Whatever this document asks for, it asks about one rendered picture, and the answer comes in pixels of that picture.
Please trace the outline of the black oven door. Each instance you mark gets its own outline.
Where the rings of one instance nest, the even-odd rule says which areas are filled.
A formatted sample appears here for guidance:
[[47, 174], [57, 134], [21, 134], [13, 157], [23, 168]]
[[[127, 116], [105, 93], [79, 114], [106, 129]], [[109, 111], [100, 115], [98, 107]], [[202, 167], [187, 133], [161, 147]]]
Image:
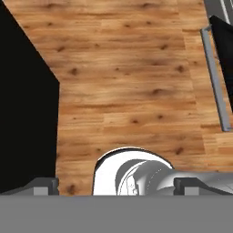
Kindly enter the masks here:
[[215, 15], [209, 18], [209, 22], [233, 112], [233, 25]]

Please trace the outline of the grey oven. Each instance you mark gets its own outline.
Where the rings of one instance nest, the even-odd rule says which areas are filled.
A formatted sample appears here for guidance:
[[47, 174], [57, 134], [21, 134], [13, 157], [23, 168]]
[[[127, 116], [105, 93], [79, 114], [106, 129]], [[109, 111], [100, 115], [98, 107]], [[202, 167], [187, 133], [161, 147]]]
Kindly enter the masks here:
[[233, 25], [233, 0], [204, 0], [207, 16], [213, 15]]

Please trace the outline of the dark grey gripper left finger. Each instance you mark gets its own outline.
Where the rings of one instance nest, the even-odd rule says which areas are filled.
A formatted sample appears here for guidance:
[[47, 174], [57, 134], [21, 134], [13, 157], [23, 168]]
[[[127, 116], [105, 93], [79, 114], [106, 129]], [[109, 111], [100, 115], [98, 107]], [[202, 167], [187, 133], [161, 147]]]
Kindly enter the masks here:
[[23, 187], [1, 193], [1, 196], [58, 196], [58, 186], [59, 179], [57, 177], [38, 177]]

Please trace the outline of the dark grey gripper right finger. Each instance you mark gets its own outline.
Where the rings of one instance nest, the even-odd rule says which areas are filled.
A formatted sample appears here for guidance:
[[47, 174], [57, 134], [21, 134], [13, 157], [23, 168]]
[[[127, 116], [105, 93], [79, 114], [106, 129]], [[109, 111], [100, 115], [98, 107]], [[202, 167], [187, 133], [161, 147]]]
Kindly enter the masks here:
[[173, 194], [175, 196], [233, 196], [233, 193], [210, 187], [196, 177], [176, 177]]

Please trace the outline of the black flat panel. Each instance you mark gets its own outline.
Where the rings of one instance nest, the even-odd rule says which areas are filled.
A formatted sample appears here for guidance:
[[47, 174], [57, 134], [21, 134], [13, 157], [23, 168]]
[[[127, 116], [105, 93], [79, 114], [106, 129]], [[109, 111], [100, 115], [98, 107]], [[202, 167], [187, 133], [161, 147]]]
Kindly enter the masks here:
[[59, 87], [0, 0], [0, 194], [56, 175]]

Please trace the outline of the white and grey round object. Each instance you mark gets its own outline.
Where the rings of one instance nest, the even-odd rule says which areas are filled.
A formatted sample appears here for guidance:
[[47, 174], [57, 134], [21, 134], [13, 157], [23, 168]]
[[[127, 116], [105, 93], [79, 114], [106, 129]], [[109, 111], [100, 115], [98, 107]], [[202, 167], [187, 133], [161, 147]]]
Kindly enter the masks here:
[[210, 187], [233, 193], [233, 172], [190, 172], [174, 168], [157, 153], [141, 147], [106, 152], [94, 169], [94, 196], [175, 196], [176, 177], [196, 177]]

